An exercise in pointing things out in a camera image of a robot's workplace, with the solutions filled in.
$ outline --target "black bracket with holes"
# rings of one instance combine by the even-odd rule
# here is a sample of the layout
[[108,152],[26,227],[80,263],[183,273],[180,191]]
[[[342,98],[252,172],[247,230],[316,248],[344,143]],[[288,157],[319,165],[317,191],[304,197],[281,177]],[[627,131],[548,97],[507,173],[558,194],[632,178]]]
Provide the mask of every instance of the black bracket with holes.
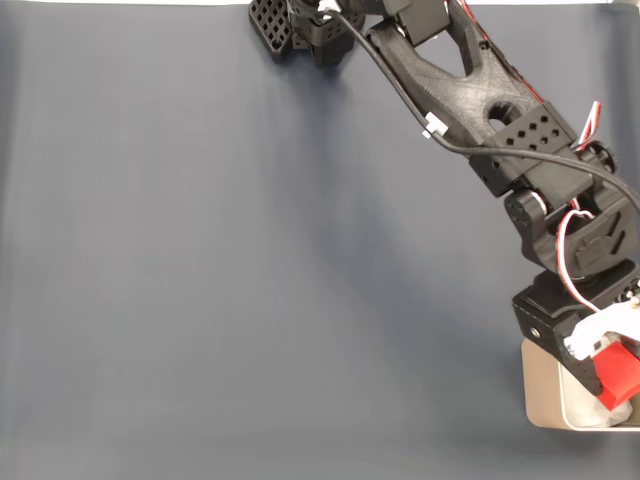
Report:
[[289,23],[285,0],[252,0],[249,20],[275,62],[291,51],[293,28]]
[[[357,28],[365,16],[347,16]],[[301,0],[252,0],[249,19],[276,63],[292,50],[311,52],[318,67],[335,65],[353,48],[353,38],[333,19],[324,20],[313,7]]]
[[[575,141],[576,134],[551,103],[539,104],[515,120],[505,120],[507,125],[487,138],[482,145],[556,153],[577,159],[569,148]],[[512,190],[517,181],[539,183],[535,178],[544,173],[539,169],[554,170],[552,179],[558,174],[562,177],[551,183],[545,182],[540,187],[539,193],[552,206],[566,203],[591,184],[586,174],[566,171],[566,168],[557,168],[536,160],[512,157],[488,160],[487,157],[471,157],[469,164],[496,197]],[[567,189],[568,185],[574,185],[574,188]]]

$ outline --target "robotic arm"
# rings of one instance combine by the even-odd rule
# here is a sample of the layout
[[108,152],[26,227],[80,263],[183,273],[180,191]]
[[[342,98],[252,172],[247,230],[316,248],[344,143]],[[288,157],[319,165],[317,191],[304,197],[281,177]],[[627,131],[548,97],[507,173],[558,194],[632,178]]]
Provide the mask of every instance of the robotic arm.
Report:
[[[383,20],[365,38],[358,30],[366,15]],[[522,333],[600,396],[593,359],[584,345],[576,355],[565,339],[594,309],[635,298],[640,285],[629,259],[638,248],[633,209],[640,211],[640,199],[613,176],[607,148],[595,141],[572,147],[575,132],[507,61],[464,0],[253,0],[249,16],[277,62],[292,49],[309,49],[317,66],[336,64],[354,36],[371,50],[438,143],[465,155],[491,193],[505,197],[524,257],[545,269],[513,299]],[[415,50],[444,31],[460,49],[464,78]],[[569,228],[571,211],[581,214]],[[625,315],[640,321],[640,309]]]

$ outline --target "black 3d-printed bracket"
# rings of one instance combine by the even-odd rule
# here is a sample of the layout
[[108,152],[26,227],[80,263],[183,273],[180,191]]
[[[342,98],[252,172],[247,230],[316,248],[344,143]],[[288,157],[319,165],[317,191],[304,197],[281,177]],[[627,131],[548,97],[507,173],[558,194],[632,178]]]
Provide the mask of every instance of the black 3d-printed bracket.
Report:
[[275,62],[291,51],[293,28],[285,0],[252,0],[249,19]]
[[[347,15],[358,29],[365,16]],[[317,7],[300,0],[252,0],[249,19],[271,58],[282,62],[291,50],[309,49],[318,67],[334,65],[353,48],[353,38],[333,19],[323,21]]]

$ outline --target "red object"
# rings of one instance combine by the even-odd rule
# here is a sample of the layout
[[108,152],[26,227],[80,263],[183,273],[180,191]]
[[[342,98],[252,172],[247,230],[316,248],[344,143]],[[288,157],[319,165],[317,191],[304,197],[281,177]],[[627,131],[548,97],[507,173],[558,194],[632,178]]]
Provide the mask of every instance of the red object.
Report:
[[598,399],[609,410],[640,393],[640,360],[620,342],[609,345],[593,362],[604,388]]

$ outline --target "gray fabric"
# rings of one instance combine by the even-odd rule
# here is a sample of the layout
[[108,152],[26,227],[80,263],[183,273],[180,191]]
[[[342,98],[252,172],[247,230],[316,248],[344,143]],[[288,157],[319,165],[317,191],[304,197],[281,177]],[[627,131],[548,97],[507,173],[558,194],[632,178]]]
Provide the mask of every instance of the gray fabric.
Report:
[[[638,478],[640,436],[528,423],[538,269],[362,51],[275,66],[244,6],[1,9],[0,478]],[[637,187],[637,10],[475,10],[576,129],[604,102]]]

